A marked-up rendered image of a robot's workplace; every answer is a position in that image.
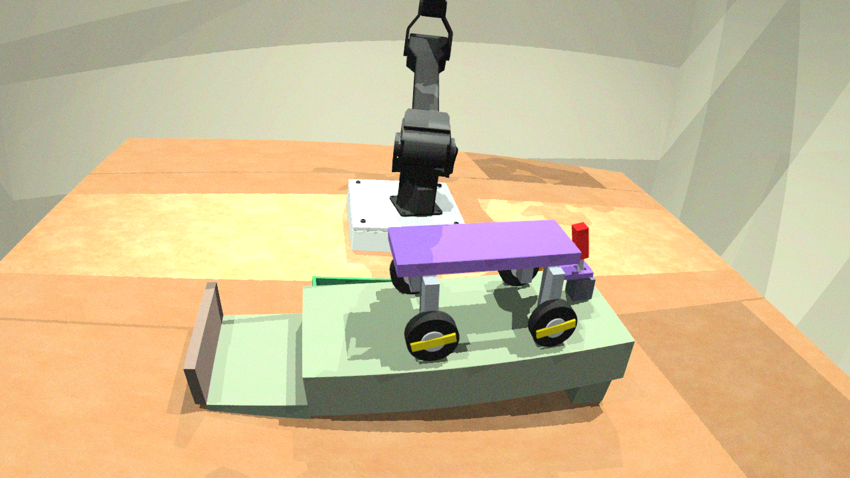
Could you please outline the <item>red-headed metal pin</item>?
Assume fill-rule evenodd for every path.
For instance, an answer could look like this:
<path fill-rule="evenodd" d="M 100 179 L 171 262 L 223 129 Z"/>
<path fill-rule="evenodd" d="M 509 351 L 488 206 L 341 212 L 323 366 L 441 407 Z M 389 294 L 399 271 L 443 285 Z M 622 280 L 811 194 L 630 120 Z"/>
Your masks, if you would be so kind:
<path fill-rule="evenodd" d="M 589 258 L 589 227 L 584 222 L 572 224 L 572 242 L 582 252 L 577 270 L 584 270 L 585 258 Z"/>

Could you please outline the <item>green tray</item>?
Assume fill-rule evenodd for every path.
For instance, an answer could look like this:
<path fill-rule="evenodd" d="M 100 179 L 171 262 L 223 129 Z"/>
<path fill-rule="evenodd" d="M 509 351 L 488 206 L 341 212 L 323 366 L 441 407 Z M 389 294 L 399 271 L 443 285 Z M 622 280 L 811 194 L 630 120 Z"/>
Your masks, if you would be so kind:
<path fill-rule="evenodd" d="M 349 285 L 360 283 L 391 282 L 382 278 L 337 278 L 336 276 L 312 276 L 312 285 Z"/>

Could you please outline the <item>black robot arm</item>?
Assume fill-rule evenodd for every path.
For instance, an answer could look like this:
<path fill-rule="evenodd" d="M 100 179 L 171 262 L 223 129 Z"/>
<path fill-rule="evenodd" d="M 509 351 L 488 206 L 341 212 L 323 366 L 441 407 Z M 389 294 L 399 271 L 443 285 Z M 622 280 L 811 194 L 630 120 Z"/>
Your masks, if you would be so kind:
<path fill-rule="evenodd" d="M 446 0 L 420 0 L 417 16 L 406 30 L 406 66 L 415 73 L 412 108 L 394 140 L 392 172 L 400 172 L 397 195 L 389 199 L 402 217 L 441 215 L 436 204 L 438 177 L 450 178 L 458 146 L 450 138 L 450 115 L 438 111 L 440 73 L 450 60 L 453 31 Z M 420 17 L 442 18 L 448 37 L 410 33 Z M 408 39 L 409 37 L 409 39 Z"/>

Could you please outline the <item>pale green ramp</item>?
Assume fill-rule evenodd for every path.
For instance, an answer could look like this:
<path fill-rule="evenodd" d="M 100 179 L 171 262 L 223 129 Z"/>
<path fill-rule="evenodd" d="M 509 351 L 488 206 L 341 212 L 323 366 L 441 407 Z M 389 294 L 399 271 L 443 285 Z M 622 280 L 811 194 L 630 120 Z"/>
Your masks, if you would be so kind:
<path fill-rule="evenodd" d="M 570 403 L 600 402 L 624 378 L 635 340 L 595 286 L 564 279 L 561 299 L 576 330 L 557 346 L 535 344 L 532 283 L 500 275 L 439 279 L 438 311 L 460 341 L 444 359 L 416 359 L 404 331 L 420 293 L 392 282 L 304 285 L 301 313 L 224 315 L 216 282 L 203 293 L 183 372 L 207 410 L 310 420 L 390 414 L 523 398 L 564 390 Z"/>

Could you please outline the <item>purple wheeled trolley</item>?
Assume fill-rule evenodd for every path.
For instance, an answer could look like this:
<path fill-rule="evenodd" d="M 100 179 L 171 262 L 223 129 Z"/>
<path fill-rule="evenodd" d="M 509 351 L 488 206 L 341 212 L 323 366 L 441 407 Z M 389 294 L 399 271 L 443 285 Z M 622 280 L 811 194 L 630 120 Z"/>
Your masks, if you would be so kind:
<path fill-rule="evenodd" d="M 564 279 L 593 278 L 586 262 L 577 270 L 582 252 L 556 220 L 388 227 L 388 242 L 392 284 L 402 293 L 420 293 L 419 313 L 404 336 L 412 356 L 425 361 L 448 357 L 460 341 L 454 319 L 438 311 L 437 275 L 497 270 L 506 284 L 525 285 L 543 267 L 528 328 L 544 347 L 562 344 L 576 330 L 576 312 L 561 299 Z"/>

